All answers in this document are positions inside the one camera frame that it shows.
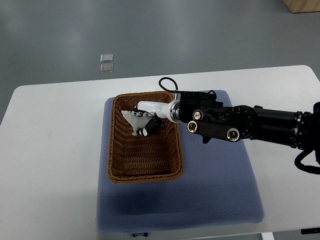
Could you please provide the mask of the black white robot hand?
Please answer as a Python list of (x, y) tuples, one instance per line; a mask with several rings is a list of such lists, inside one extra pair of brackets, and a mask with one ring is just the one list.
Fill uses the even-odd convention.
[(155, 101), (140, 101), (131, 111), (133, 116), (138, 118), (149, 118), (144, 127), (138, 127), (136, 131), (138, 135), (143, 137), (151, 136), (162, 125), (162, 119), (168, 119), (172, 123), (176, 123), (174, 117), (174, 108), (177, 104), (176, 100), (170, 103)]

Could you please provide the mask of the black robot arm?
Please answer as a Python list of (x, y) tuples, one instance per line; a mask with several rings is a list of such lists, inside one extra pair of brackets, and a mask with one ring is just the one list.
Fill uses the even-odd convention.
[(302, 152), (294, 165), (301, 171), (318, 175), (319, 166), (305, 165), (303, 159), (315, 153), (320, 161), (320, 104), (313, 112), (290, 112), (265, 109), (261, 106), (237, 105), (226, 107), (217, 101), (213, 90), (208, 92), (173, 91), (180, 95), (179, 107), (174, 115), (187, 124), (187, 130), (202, 136), (202, 142), (219, 139), (238, 142), (244, 139), (259, 140), (290, 146)]

